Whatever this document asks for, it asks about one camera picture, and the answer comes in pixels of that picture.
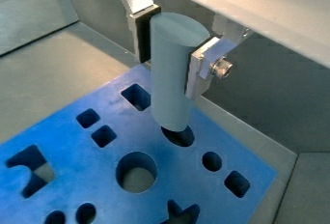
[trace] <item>rectangular hole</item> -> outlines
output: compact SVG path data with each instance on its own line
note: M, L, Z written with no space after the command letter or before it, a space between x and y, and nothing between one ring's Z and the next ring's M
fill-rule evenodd
M125 89L122 96L129 100L138 111L143 111L151 105L150 93L138 84L133 84Z
M245 196L250 188L249 180L237 171L233 171L229 175L228 179L225 180L225 185L240 198Z
M93 109L89 109L78 115L78 122L83 128L91 127L99 121L99 115Z
M10 158L7 166L26 166L31 170L30 182L22 191L25 198L30 198L55 179L55 171L35 145Z
M93 140L99 148L105 148L115 139L118 135L110 126L103 126L94 134Z

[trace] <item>blue shape sorter board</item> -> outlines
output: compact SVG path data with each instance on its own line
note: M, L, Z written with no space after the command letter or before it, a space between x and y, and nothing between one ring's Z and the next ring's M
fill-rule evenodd
M276 170L197 108L188 133L162 130L150 78L135 67L0 146L2 224L249 222ZM134 167L155 178L138 193Z

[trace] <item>white panel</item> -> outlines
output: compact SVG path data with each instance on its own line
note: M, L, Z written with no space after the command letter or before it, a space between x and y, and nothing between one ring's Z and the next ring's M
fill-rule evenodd
M194 0L330 68L329 0Z

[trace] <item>screw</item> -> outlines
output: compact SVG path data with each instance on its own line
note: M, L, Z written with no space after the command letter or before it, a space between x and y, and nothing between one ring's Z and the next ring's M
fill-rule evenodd
M210 73L217 75L220 79L225 79L230 73L233 64L225 60L226 57L221 57L212 65L210 65Z

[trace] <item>circular hole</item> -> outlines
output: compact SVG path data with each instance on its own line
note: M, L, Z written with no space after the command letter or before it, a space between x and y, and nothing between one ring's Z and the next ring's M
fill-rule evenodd
M179 131L179 132L171 131L166 129L165 127L162 127L162 132L173 144L181 147L190 147L194 144L196 137L194 137L194 133L189 126L186 127L183 131Z
M46 224L65 224L65 223L66 223L66 215L62 211L57 210L53 213L50 213Z
M209 171L217 172L222 168L222 158L216 152L208 152L202 156L202 164Z
M118 183L126 191L146 191L158 177L158 166L150 155L142 152L127 154L119 161L117 170Z
M83 204L78 208L77 219L79 224L91 224L95 220L97 208L93 204Z

